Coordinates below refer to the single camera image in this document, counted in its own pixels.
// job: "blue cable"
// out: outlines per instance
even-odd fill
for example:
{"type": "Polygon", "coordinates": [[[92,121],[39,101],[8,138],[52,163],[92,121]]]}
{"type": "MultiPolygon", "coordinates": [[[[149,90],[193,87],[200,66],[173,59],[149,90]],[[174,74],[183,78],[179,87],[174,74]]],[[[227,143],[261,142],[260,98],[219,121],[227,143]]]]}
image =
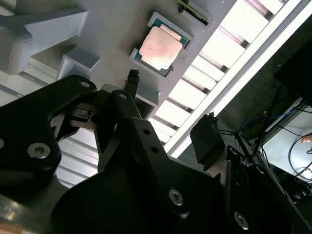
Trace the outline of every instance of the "blue cable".
{"type": "MultiPolygon", "coordinates": [[[[293,112],[296,111],[296,108],[297,108],[297,107],[295,107],[293,110],[291,110],[291,111],[288,112],[288,113],[281,114],[281,115],[277,115],[277,116],[272,116],[271,118],[279,118],[279,117],[281,117],[281,116],[290,115],[290,114],[292,114],[293,112]]],[[[253,118],[250,118],[250,119],[246,120],[246,121],[243,123],[243,125],[241,126],[240,130],[242,130],[249,122],[251,122],[251,121],[253,121],[253,120],[256,120],[256,119],[263,118],[263,117],[265,117],[265,115],[264,115],[264,116],[256,116],[256,117],[253,117],[253,118]]]]}

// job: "screw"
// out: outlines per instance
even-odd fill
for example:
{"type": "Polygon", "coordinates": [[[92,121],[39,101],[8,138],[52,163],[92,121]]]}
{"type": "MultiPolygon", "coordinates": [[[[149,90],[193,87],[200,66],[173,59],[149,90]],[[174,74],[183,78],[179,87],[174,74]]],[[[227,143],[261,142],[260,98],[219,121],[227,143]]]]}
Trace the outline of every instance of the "screw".
{"type": "Polygon", "coordinates": [[[238,153],[235,151],[235,149],[233,149],[232,147],[230,148],[230,151],[235,154],[235,155],[238,155],[238,153]]]}
{"type": "Polygon", "coordinates": [[[182,194],[178,190],[171,189],[169,191],[169,198],[176,206],[182,206],[183,197],[182,197],[182,194]]]}
{"type": "Polygon", "coordinates": [[[4,140],[0,138],[0,149],[2,149],[3,147],[4,147],[4,140]]]}
{"type": "Polygon", "coordinates": [[[81,84],[82,86],[84,86],[84,87],[87,87],[87,88],[90,87],[90,84],[87,83],[87,82],[84,82],[84,81],[80,82],[80,84],[81,84]]]}
{"type": "Polygon", "coordinates": [[[121,98],[123,98],[123,99],[127,99],[127,96],[124,95],[124,94],[119,94],[119,96],[120,96],[121,98]]]}
{"type": "Polygon", "coordinates": [[[32,158],[44,159],[49,156],[51,149],[44,143],[34,143],[27,149],[27,153],[32,158]]]}
{"type": "Polygon", "coordinates": [[[234,213],[234,218],[235,218],[235,221],[238,223],[238,225],[239,225],[243,230],[248,230],[248,229],[249,229],[247,220],[246,220],[245,217],[242,216],[239,212],[235,211],[235,213],[234,213]]]}

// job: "cable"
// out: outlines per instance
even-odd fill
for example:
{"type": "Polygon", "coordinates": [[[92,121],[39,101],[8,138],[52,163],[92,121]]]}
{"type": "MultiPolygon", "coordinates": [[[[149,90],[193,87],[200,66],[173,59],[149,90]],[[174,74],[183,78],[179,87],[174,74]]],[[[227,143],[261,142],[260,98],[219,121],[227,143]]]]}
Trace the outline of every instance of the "cable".
{"type": "MultiPolygon", "coordinates": [[[[297,109],[293,109],[293,110],[291,110],[291,111],[288,112],[288,113],[280,114],[280,115],[276,115],[276,116],[272,116],[272,117],[270,117],[270,118],[279,118],[279,117],[281,117],[281,116],[287,116],[287,115],[292,114],[292,113],[295,112],[296,110],[297,110],[297,109]]],[[[247,121],[245,121],[245,122],[243,123],[243,125],[242,125],[241,128],[240,128],[240,130],[242,130],[244,127],[246,127],[246,125],[247,125],[249,122],[251,122],[251,121],[253,121],[253,120],[255,120],[255,119],[265,118],[266,116],[267,116],[267,114],[265,114],[264,116],[256,116],[256,117],[253,117],[253,118],[248,119],[247,121]]]]}
{"type": "Polygon", "coordinates": [[[294,133],[294,132],[292,132],[291,130],[289,130],[289,129],[287,129],[287,128],[284,128],[284,127],[282,127],[282,126],[279,126],[279,125],[275,125],[276,127],[279,127],[279,128],[282,128],[282,129],[284,129],[284,130],[286,130],[287,132],[290,132],[290,133],[292,133],[292,134],[294,134],[294,135],[296,135],[296,136],[298,136],[298,137],[304,137],[303,135],[299,135],[299,134],[297,134],[297,133],[294,133]]]}
{"type": "Polygon", "coordinates": [[[299,108],[297,108],[296,110],[312,114],[312,111],[306,111],[306,110],[302,110],[302,109],[299,109],[299,108]]]}
{"type": "Polygon", "coordinates": [[[304,135],[304,136],[299,137],[297,140],[295,140],[295,141],[293,142],[291,148],[290,148],[289,151],[288,151],[288,162],[289,162],[291,168],[293,169],[293,171],[296,172],[295,177],[301,176],[302,178],[304,178],[304,179],[306,179],[306,180],[308,180],[308,181],[312,181],[312,179],[308,179],[308,178],[302,176],[301,174],[304,173],[304,172],[312,165],[312,161],[311,161],[302,171],[298,172],[298,171],[293,167],[293,164],[292,164],[292,161],[291,161],[291,156],[292,156],[292,150],[293,150],[293,147],[295,146],[295,144],[296,144],[299,140],[301,140],[303,137],[307,137],[307,136],[310,136],[310,135],[312,135],[312,133],[309,133],[309,134],[306,134],[306,135],[304,135]]]}
{"type": "Polygon", "coordinates": [[[265,123],[264,123],[264,126],[263,126],[263,130],[262,130],[262,133],[261,133],[261,135],[260,135],[259,142],[257,142],[257,144],[256,144],[256,146],[255,146],[255,148],[254,148],[254,151],[253,151],[253,157],[255,157],[255,155],[256,155],[256,153],[257,153],[257,151],[258,151],[258,149],[259,149],[260,143],[261,143],[261,141],[263,140],[263,137],[264,137],[264,135],[265,135],[265,130],[267,129],[267,127],[268,127],[268,125],[269,125],[269,120],[270,120],[270,118],[271,118],[271,114],[272,114],[272,111],[273,111],[273,109],[274,109],[274,106],[276,105],[278,96],[279,96],[279,94],[280,94],[280,92],[281,92],[281,88],[282,88],[282,84],[281,84],[281,85],[279,86],[279,88],[277,89],[276,94],[275,94],[274,99],[273,99],[273,102],[272,102],[272,104],[271,104],[271,106],[270,106],[270,108],[269,108],[269,110],[268,110],[268,115],[267,115],[267,117],[266,117],[266,120],[265,120],[265,123]]]}

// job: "hole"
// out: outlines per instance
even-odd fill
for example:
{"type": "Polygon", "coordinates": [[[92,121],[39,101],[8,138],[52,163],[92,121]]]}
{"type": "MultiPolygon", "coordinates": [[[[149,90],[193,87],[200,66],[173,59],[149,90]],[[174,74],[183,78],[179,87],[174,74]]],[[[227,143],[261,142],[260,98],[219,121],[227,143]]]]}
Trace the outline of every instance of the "hole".
{"type": "Polygon", "coordinates": [[[100,121],[101,121],[101,116],[100,116],[100,115],[94,115],[94,116],[91,117],[91,121],[92,121],[93,123],[100,123],[100,121]]]}
{"type": "Polygon", "coordinates": [[[90,87],[90,84],[87,83],[87,82],[85,82],[85,81],[80,82],[80,84],[81,84],[82,86],[84,86],[84,87],[87,87],[87,88],[90,87]]]}
{"type": "Polygon", "coordinates": [[[121,97],[121,98],[123,98],[123,99],[127,99],[127,96],[124,95],[124,94],[122,94],[122,93],[119,94],[119,97],[121,97]]]}
{"type": "Polygon", "coordinates": [[[157,147],[155,147],[155,146],[152,146],[151,147],[151,150],[154,152],[154,153],[158,153],[159,152],[159,149],[157,148],[157,147]]]}
{"type": "Polygon", "coordinates": [[[178,195],[177,193],[172,194],[172,196],[174,197],[174,199],[175,199],[176,201],[179,201],[179,200],[180,200],[180,197],[179,197],[179,195],[178,195]]]}
{"type": "Polygon", "coordinates": [[[43,147],[38,146],[38,147],[35,148],[35,152],[36,152],[36,153],[43,154],[45,151],[44,151],[44,148],[43,148],[43,147]]]}
{"type": "Polygon", "coordinates": [[[148,129],[146,129],[146,128],[143,129],[143,132],[144,132],[146,135],[151,134],[150,130],[148,130],[148,129]]]}

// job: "white panel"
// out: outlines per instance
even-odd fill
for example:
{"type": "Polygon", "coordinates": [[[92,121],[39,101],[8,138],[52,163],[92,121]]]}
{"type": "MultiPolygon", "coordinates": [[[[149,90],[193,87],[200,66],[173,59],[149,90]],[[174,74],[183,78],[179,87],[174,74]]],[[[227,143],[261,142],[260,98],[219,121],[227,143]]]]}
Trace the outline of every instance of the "white panel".
{"type": "Polygon", "coordinates": [[[201,56],[197,56],[192,62],[192,65],[216,81],[221,80],[224,76],[224,72],[213,66],[201,56]]]}
{"type": "Polygon", "coordinates": [[[150,118],[149,119],[150,123],[152,124],[152,126],[154,127],[154,129],[158,129],[160,130],[161,132],[169,135],[169,136],[173,136],[175,133],[176,133],[176,130],[168,127],[167,125],[153,119],[153,118],[150,118]]]}
{"type": "Polygon", "coordinates": [[[240,35],[247,42],[252,43],[267,24],[268,20],[247,2],[237,0],[220,26],[229,33],[240,35]]]}
{"type": "Polygon", "coordinates": [[[97,143],[96,143],[96,138],[94,136],[94,133],[88,130],[80,128],[80,130],[71,137],[87,145],[90,145],[94,148],[97,148],[97,143]]]}
{"type": "Polygon", "coordinates": [[[269,11],[274,15],[282,8],[283,3],[281,0],[258,0],[262,5],[264,5],[269,11]]]}
{"type": "Polygon", "coordinates": [[[171,91],[169,97],[194,110],[206,97],[206,94],[181,79],[171,91]]]}
{"type": "Polygon", "coordinates": [[[201,52],[218,64],[230,68],[244,51],[242,46],[220,30],[216,30],[201,52]]]}
{"type": "Polygon", "coordinates": [[[68,168],[72,171],[78,172],[84,176],[90,177],[95,175],[98,170],[94,167],[88,166],[82,162],[79,162],[73,158],[70,158],[65,154],[62,154],[62,159],[59,163],[60,166],[68,168]]]}
{"type": "Polygon", "coordinates": [[[30,80],[24,79],[19,75],[10,76],[1,71],[0,71],[0,84],[23,95],[30,94],[42,88],[42,86],[34,82],[31,82],[30,80]]]}
{"type": "Polygon", "coordinates": [[[56,174],[59,179],[75,185],[85,180],[85,178],[80,177],[74,173],[68,172],[59,167],[57,168],[56,174]]]}
{"type": "Polygon", "coordinates": [[[170,140],[170,136],[168,136],[167,134],[155,129],[155,132],[159,138],[159,140],[161,140],[162,142],[167,143],[170,140]]]}
{"type": "Polygon", "coordinates": [[[58,145],[63,152],[74,155],[84,161],[88,161],[95,166],[98,165],[98,154],[96,152],[78,145],[68,139],[61,141],[58,145]]]}
{"type": "Polygon", "coordinates": [[[216,85],[216,81],[214,79],[211,79],[209,76],[202,73],[192,65],[186,70],[184,76],[209,90],[212,90],[216,85]]]}
{"type": "Polygon", "coordinates": [[[18,97],[7,94],[6,92],[0,90],[0,106],[4,106],[12,101],[15,101],[18,97]]]}
{"type": "Polygon", "coordinates": [[[177,127],[181,127],[190,113],[168,101],[164,101],[155,115],[177,127]]]}

